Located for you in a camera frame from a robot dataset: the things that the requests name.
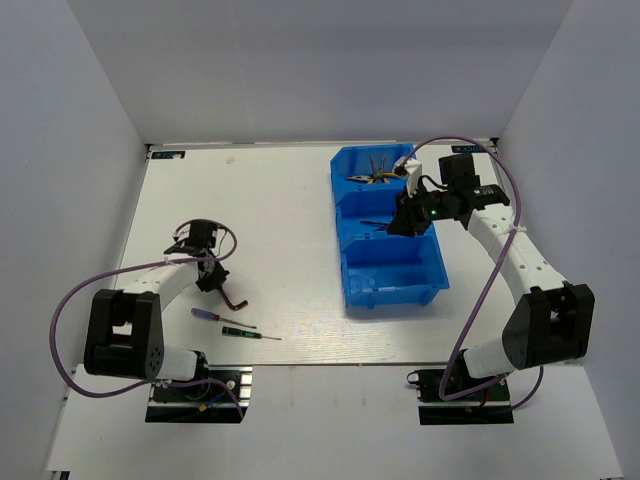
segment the white wall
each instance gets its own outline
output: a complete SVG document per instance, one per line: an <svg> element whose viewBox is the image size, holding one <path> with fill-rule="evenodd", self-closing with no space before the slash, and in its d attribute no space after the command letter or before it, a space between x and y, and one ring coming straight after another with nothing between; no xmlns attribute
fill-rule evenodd
<svg viewBox="0 0 640 480"><path fill-rule="evenodd" d="M148 143L502 133L571 0L69 0Z"/></svg>
<svg viewBox="0 0 640 480"><path fill-rule="evenodd" d="M640 478L639 19L638 2L576 0L502 140L530 233L595 292L585 365L630 479Z"/></svg>
<svg viewBox="0 0 640 480"><path fill-rule="evenodd" d="M49 355L60 297L119 261L144 148L64 0L0 5L0 470L40 478L64 393ZM88 295L63 318L80 360Z"/></svg>

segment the white tabletop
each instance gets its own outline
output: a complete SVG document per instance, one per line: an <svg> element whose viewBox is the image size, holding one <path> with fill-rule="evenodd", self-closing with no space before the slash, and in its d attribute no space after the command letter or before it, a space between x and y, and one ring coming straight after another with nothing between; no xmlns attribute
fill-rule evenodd
<svg viewBox="0 0 640 480"><path fill-rule="evenodd" d="M225 290L249 306L237 313L217 292L186 289L163 312L165 342L198 349L217 364L428 363L448 358L484 285L492 261L460 223L436 231L451 288L426 306L344 308L335 209L329 178L339 145L256 146L188 150L184 159L150 160L123 266L156 261L171 233L192 218L210 218L239 237L223 262ZM437 159L450 146L418 152L425 173L439 178ZM487 155L474 155L483 183L496 177ZM122 276L118 286L135 274ZM257 325L283 341L220 335L221 325L198 320L192 307ZM514 308L499 278L466 345L501 332Z"/></svg>
<svg viewBox="0 0 640 480"><path fill-rule="evenodd" d="M149 388L71 393L47 468L72 480L562 479L621 476L580 366L547 367L511 425L421 426L408 366L261 366L239 425L145 424ZM509 379L514 400L537 369ZM131 380L87 375L92 390Z"/></svg>

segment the blue plastic bin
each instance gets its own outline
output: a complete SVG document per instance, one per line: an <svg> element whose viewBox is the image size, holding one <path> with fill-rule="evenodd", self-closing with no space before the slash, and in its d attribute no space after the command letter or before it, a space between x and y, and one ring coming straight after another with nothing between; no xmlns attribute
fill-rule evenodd
<svg viewBox="0 0 640 480"><path fill-rule="evenodd" d="M373 158L390 171L411 144L343 148L331 160L331 184L336 204L342 286L347 307L420 303L426 305L438 291L449 288L435 230L407 238L376 232L361 220L388 223L395 212L395 197L402 179L363 184L346 180L371 173Z"/></svg>

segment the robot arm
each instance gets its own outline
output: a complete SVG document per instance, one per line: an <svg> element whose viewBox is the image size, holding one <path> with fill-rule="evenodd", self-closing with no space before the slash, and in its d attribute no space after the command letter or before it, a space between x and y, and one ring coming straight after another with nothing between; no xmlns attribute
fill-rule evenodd
<svg viewBox="0 0 640 480"><path fill-rule="evenodd" d="M123 289L95 294L84 351L88 373L148 381L189 381L200 375L204 354L165 345L161 314L190 285L223 293L229 272L212 253L217 230L214 222L190 222L188 229L174 234L175 244L164 252L166 265L148 270ZM171 263L185 257L202 261ZM130 334L118 328L124 325L131 325Z"/></svg>
<svg viewBox="0 0 640 480"><path fill-rule="evenodd" d="M422 235L432 221L453 218L496 262L513 228L513 211L502 189L480 184L471 154L440 159L447 187L438 191L427 191L419 165L409 160L399 172L408 177L407 189L396 197L396 214L387 232ZM500 338L463 352L459 362L470 377L480 379L585 355L594 307L589 287L571 285L522 230L514 236L501 273L516 308Z"/></svg>

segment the black-handled screwdriver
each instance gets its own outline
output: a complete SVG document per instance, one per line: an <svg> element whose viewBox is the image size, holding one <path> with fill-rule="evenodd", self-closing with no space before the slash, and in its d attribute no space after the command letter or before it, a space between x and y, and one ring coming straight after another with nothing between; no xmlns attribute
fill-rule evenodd
<svg viewBox="0 0 640 480"><path fill-rule="evenodd" d="M239 328L232 327L222 327L222 334L227 335L229 337L245 337L245 338L268 338L269 340L282 340L277 337L267 337L266 335L262 335L258 332L247 332L246 330L240 330Z"/></svg>

